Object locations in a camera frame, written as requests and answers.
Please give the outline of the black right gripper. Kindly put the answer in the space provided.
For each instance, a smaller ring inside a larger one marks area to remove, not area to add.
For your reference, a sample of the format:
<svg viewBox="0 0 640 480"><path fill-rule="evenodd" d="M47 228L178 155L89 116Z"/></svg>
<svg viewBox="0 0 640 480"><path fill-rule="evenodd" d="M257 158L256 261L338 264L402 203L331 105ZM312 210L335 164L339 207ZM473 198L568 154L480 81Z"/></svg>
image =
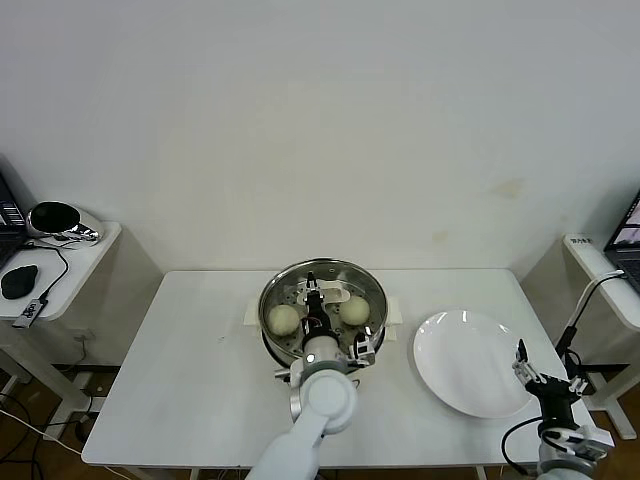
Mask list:
<svg viewBox="0 0 640 480"><path fill-rule="evenodd" d="M588 386L588 378L575 352L564 353L564 367L570 382L541 375L529 362L524 340L518 341L512 369L525 390L538 400L543 425L575 425L572 405Z"/></svg>

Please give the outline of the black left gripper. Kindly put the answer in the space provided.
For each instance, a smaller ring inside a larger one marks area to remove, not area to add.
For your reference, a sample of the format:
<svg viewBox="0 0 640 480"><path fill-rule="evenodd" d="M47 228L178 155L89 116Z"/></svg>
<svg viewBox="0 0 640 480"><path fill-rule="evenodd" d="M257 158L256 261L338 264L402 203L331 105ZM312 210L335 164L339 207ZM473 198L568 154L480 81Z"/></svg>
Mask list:
<svg viewBox="0 0 640 480"><path fill-rule="evenodd" d="M331 321L323 307L321 287L312 271L307 273L306 295L307 314L303 318L304 333L327 335L331 331Z"/></svg>

